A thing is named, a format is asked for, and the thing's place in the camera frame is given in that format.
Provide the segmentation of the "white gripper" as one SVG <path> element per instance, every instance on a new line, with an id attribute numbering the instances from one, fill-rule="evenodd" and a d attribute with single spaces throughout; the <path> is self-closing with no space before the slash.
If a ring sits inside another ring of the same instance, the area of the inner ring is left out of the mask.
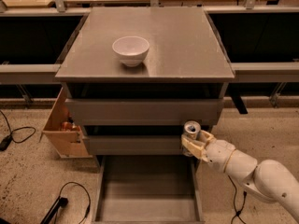
<path id="1" fill-rule="evenodd" d="M 212 169 L 223 173 L 235 146 L 224 140 L 216 140 L 212 133 L 201 130 L 199 141 L 187 135 L 181 136 L 181 144 L 198 160 L 207 161 Z"/>

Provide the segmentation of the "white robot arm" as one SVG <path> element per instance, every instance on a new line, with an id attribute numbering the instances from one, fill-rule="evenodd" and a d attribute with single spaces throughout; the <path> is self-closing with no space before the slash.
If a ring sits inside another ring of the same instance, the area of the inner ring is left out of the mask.
<path id="1" fill-rule="evenodd" d="M 246 192 L 266 203 L 279 203 L 299 222 L 299 181 L 280 162 L 258 162 L 211 133 L 183 134 L 181 144 L 210 168 L 234 179 Z"/>

